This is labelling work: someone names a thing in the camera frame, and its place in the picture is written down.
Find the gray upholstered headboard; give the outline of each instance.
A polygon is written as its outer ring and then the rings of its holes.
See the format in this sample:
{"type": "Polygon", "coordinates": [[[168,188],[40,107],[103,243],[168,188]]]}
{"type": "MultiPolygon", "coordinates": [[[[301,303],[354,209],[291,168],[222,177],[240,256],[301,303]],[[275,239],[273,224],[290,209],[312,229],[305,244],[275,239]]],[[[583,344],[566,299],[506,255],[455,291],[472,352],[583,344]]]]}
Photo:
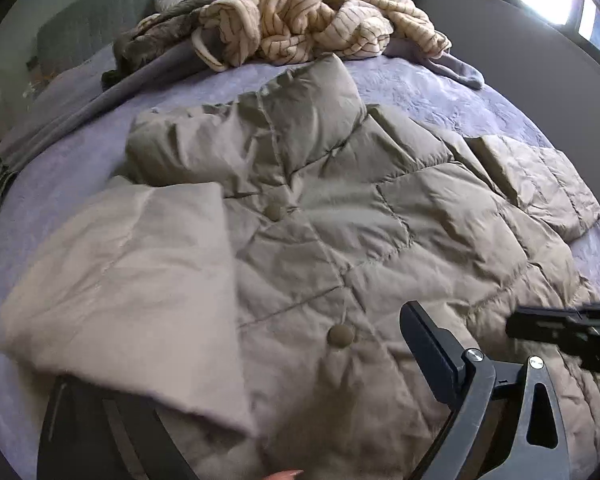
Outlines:
{"type": "Polygon", "coordinates": [[[38,32],[42,73],[79,65],[152,12],[154,0],[77,0],[38,32]]]}

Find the metal screw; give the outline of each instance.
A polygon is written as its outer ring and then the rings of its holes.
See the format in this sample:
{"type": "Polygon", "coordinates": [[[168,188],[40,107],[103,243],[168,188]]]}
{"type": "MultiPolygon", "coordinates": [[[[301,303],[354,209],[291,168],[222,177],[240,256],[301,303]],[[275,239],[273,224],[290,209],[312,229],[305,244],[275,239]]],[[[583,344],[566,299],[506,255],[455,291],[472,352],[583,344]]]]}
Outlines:
{"type": "Polygon", "coordinates": [[[474,363],[479,363],[484,359],[484,354],[477,348],[469,348],[465,353],[469,361],[473,361],[474,363]]]}
{"type": "Polygon", "coordinates": [[[532,368],[535,368],[536,370],[539,370],[544,366],[544,362],[537,355],[531,356],[529,358],[529,364],[532,368]]]}

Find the brown blanket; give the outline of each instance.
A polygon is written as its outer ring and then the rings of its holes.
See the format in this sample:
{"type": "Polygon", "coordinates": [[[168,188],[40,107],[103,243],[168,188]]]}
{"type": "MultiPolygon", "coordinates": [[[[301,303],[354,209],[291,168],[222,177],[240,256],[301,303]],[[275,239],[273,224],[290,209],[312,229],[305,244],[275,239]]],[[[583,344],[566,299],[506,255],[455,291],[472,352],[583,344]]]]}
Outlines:
{"type": "Polygon", "coordinates": [[[202,7],[216,0],[183,0],[172,9],[142,20],[124,32],[113,44],[117,70],[105,72],[102,83],[113,86],[173,45],[187,39],[198,28],[202,7]]]}

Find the gray wall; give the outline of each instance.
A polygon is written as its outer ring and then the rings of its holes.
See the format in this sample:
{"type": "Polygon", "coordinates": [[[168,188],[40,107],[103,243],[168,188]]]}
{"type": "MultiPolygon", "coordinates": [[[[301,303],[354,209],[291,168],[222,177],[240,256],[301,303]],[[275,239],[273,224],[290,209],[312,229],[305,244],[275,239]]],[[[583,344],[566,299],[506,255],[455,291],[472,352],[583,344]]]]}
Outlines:
{"type": "Polygon", "coordinates": [[[600,202],[600,66],[562,34],[501,0],[415,0],[451,53],[567,154],[600,202]]]}

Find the round button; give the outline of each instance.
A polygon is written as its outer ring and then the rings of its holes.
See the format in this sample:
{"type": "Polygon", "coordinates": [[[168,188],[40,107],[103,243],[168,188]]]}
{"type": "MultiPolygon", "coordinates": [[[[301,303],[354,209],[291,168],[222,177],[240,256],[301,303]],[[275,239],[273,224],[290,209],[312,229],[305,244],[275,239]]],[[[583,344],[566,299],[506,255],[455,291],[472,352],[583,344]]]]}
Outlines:
{"type": "Polygon", "coordinates": [[[327,332],[327,343],[335,348],[346,348],[351,343],[356,333],[347,325],[333,325],[327,332]]]}
{"type": "Polygon", "coordinates": [[[264,214],[273,222],[282,220],[285,213],[286,207],[276,203],[271,203],[264,209],[264,214]]]}

